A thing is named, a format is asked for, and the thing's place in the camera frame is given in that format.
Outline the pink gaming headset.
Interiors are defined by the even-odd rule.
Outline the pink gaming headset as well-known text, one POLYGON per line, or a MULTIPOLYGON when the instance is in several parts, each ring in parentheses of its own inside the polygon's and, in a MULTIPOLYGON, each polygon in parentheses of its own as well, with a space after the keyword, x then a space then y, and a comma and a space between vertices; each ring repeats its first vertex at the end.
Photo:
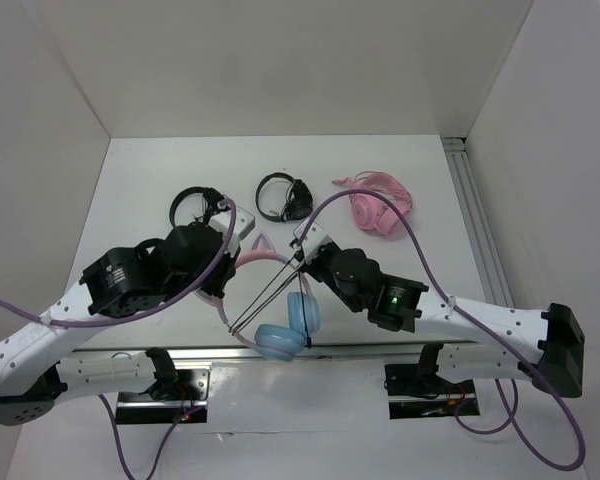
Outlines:
POLYGON ((362 171, 354 177, 332 180, 333 185, 364 190, 365 193, 349 195, 355 225, 365 231, 390 236, 400 224, 399 216, 387 205, 388 200, 406 217, 413 199, 409 191, 392 175, 380 171, 362 171))

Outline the middle black headphones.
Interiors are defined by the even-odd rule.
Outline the middle black headphones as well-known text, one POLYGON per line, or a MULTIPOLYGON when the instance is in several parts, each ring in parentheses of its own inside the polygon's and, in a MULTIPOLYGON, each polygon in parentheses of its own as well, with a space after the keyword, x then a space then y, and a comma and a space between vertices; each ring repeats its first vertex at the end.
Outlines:
POLYGON ((259 182, 254 196, 258 213, 267 221, 273 223, 288 223, 308 218, 314 211, 314 199, 304 181, 284 172, 273 172, 259 182), (288 187, 284 195, 284 203, 279 212, 265 213, 260 207, 260 195, 264 187, 273 180, 284 180, 288 187))

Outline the black headphones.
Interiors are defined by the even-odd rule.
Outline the black headphones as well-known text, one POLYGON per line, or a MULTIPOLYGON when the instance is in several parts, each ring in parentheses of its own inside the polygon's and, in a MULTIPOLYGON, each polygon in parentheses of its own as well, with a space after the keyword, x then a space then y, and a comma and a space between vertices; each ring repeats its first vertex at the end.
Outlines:
POLYGON ((258 213, 267 221, 273 223, 288 223, 308 218, 314 211, 314 199, 304 181, 284 172, 273 172, 259 182, 254 196, 258 213), (260 207, 260 195, 264 187, 273 180, 284 180, 288 187, 284 195, 284 203, 279 212, 265 213, 260 207))
POLYGON ((211 219, 228 211, 224 194, 212 187, 191 186, 175 196, 168 218, 175 231, 212 231, 211 219))

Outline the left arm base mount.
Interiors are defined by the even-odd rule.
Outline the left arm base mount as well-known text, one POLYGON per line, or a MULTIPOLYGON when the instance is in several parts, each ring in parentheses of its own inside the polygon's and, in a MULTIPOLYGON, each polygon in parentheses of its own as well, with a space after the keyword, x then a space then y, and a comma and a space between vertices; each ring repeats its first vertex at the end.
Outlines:
POLYGON ((163 397, 153 399, 148 393, 118 394, 114 410, 117 425, 203 424, 208 417, 209 365, 190 364, 178 367, 178 382, 163 397))

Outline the left black headphones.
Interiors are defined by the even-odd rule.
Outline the left black headphones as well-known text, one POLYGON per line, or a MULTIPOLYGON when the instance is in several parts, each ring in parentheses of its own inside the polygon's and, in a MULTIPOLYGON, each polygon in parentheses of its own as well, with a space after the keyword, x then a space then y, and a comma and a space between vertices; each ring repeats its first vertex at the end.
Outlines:
POLYGON ((212 187, 191 186, 175 196, 168 218, 175 231, 212 231, 211 219, 228 211, 224 194, 212 187))

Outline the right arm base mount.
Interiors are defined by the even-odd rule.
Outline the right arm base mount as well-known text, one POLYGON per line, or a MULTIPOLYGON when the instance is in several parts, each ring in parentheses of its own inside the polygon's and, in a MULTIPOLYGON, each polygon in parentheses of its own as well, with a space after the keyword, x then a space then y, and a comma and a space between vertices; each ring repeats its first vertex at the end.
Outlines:
POLYGON ((384 388, 391 420, 479 416, 475 385, 471 380, 452 384, 438 377, 421 378, 416 364, 386 364, 384 388))

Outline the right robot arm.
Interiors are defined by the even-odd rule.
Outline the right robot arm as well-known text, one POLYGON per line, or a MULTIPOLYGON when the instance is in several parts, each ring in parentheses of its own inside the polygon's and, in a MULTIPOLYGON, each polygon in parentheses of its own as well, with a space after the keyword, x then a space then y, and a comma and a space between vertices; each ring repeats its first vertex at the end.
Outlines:
POLYGON ((572 309, 511 309, 453 297, 419 281, 383 272, 361 249, 333 241, 295 252, 302 272, 324 284, 350 311, 391 332, 433 333, 499 351, 486 371, 493 376, 511 358, 518 377, 545 393, 583 393, 585 335, 572 309))

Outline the pink blue cat-ear headphones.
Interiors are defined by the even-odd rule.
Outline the pink blue cat-ear headphones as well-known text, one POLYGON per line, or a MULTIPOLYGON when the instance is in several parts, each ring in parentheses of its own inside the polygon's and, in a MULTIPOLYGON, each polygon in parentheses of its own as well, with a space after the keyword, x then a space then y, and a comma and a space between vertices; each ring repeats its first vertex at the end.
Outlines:
POLYGON ((246 337, 241 330, 271 300, 265 300, 261 307, 246 315, 240 320, 230 321, 221 298, 209 296, 199 290, 196 295, 204 303, 214 307, 221 322, 228 331, 244 346, 251 348, 267 359, 285 362, 293 361, 305 348, 312 347, 313 336, 321 328, 321 314, 318 302, 313 294, 309 282, 303 273, 296 268, 290 277, 272 294, 275 297, 295 280, 298 280, 298 289, 286 295, 287 325, 260 324, 251 339, 246 337))

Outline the right aluminium rail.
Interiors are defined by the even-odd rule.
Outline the right aluminium rail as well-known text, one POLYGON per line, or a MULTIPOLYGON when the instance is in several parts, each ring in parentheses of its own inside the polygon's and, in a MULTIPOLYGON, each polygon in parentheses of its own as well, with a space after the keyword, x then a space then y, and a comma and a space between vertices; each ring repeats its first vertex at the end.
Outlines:
POLYGON ((490 303, 513 308, 509 283, 471 169, 465 141, 458 137, 443 137, 441 141, 485 297, 490 303))

